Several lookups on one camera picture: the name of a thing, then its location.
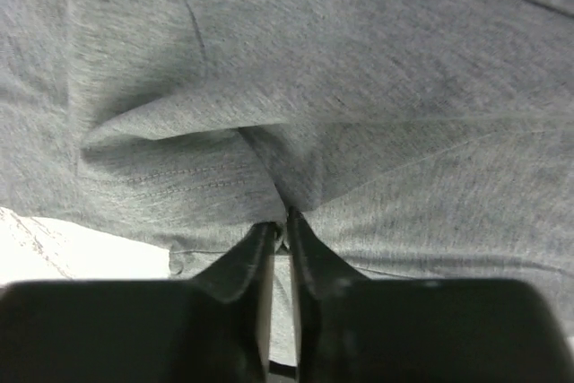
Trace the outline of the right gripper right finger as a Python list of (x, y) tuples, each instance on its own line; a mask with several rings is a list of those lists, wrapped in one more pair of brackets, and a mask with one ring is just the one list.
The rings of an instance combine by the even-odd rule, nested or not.
[(374, 280), (286, 224), (300, 382), (570, 382), (541, 294), (512, 279)]

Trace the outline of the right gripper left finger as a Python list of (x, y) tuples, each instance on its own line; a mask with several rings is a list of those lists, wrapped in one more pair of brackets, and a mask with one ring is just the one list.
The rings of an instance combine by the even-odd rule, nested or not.
[(256, 224), (188, 280), (7, 286), (2, 381), (266, 381), (275, 238)]

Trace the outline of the grey t shirt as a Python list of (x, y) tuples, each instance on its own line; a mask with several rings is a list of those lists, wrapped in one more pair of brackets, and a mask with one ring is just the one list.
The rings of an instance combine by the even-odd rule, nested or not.
[(573, 332), (573, 0), (1, 0), (1, 280), (188, 278), (290, 207)]

